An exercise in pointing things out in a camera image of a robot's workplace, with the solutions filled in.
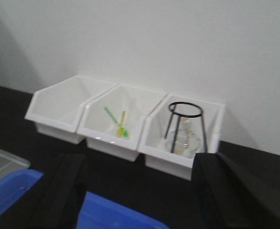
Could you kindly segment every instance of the black wire stand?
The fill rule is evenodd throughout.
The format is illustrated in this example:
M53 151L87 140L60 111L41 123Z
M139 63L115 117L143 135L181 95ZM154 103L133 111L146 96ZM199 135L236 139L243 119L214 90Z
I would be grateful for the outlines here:
M178 104L186 104L186 105L194 106L194 107L198 108L200 112L198 114L194 114L194 115L181 114L179 112L176 112L176 110L175 110ZM188 103L188 102L174 102L174 103L171 103L168 108L169 108L169 111L171 112L171 117L170 117L170 120L169 120L169 123L168 123L167 130L166 130L165 135L164 135L164 139L167 139L167 137L168 137L168 132L169 132L169 129L171 127L173 116L174 115L178 116L177 123L176 123L175 134L174 134L174 139L172 141L171 153L174 152L174 148L175 148L175 144L176 144L176 138L177 138L177 132L178 132L178 129L179 129L179 123L180 123L181 117L186 117L186 118L199 118L200 117L201 118L204 152L207 153L208 152L208 146L207 146L206 131L205 131L204 110L200 106L198 106L196 104Z

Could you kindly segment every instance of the black surface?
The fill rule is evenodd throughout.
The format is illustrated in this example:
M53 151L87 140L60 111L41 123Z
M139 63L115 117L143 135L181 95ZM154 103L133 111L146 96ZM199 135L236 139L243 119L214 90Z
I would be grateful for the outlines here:
M46 188L28 229L76 228L78 213L87 193L86 157L64 154L60 158L60 165Z
M196 154L191 182L207 229L254 228L216 154Z
M237 197L243 202L256 228L280 228L280 169L267 167L260 173L253 173L254 169L245 169L228 156L217 153L226 174L231 177L231 184L239 190ZM260 168L262 164L280 166L280 156L261 154L260 160L252 161L252 168ZM277 185L273 178L278 176Z
M202 228L191 183L145 167L144 156L129 162L86 147L41 135L24 119L31 94L0 87L0 148L47 172L57 156L83 154L88 161L88 190L160 220L172 229Z

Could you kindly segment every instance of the blue plastic tray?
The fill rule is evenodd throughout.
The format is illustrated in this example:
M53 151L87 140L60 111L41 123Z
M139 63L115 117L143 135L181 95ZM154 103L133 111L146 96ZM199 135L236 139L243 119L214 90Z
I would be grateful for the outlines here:
M33 169L12 172L0 180L0 215L42 176ZM77 229L169 229L163 223L106 198L87 192Z

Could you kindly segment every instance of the bin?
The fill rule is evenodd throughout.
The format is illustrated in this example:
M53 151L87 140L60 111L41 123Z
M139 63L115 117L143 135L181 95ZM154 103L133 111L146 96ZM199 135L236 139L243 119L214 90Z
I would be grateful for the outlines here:
M76 75L35 92L25 119L34 121L41 134L78 144L84 139L76 130L85 104L115 85Z
M86 136L89 148L134 161L144 121L165 95L120 84L86 105L77 133ZM122 126L128 136L118 136L118 124L105 108L118 122L126 111Z
M184 98L169 94L163 102L147 118L138 151L145 154L145 165L162 172L191 180L193 157L188 158L171 153L166 147L169 139L164 139L171 113L168 109L170 103L188 102L196 104L204 110L205 132L207 137L208 152L215 153L221 136L221 126L225 113L223 104L211 103L196 99ZM200 120L191 119L192 125L200 139L201 146L195 153L203 152L203 135ZM173 118L170 131L175 127L176 119Z
M0 215L27 192L43 174L33 169L12 172L0 180ZM77 229L169 229L163 223L99 195L87 192Z

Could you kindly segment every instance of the black table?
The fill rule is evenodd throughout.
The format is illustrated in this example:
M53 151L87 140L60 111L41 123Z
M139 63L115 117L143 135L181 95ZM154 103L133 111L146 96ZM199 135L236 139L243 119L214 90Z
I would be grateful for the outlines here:
M88 161L88 190L160 220L172 229L203 228L192 195L191 182L145 167L144 156L129 162L36 132L24 119L32 94L0 87L0 148L31 162L31 168L48 172L59 154L82 154ZM245 155L258 150L221 142L220 151L248 165Z

